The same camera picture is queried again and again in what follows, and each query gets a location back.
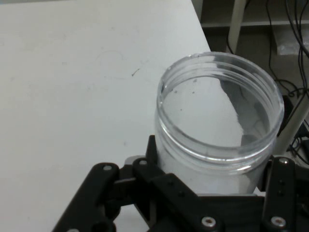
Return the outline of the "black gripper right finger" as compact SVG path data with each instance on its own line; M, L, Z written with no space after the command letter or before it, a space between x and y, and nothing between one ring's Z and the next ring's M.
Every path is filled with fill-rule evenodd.
M289 158L272 160L262 213L263 232L309 230L309 170Z

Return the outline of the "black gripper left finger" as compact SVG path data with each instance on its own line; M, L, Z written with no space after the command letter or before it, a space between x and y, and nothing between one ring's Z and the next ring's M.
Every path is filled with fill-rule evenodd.
M158 167L155 137L146 155L119 168L91 169L54 227L56 232L114 232L121 208L133 205L151 232L222 232L222 219L176 175Z

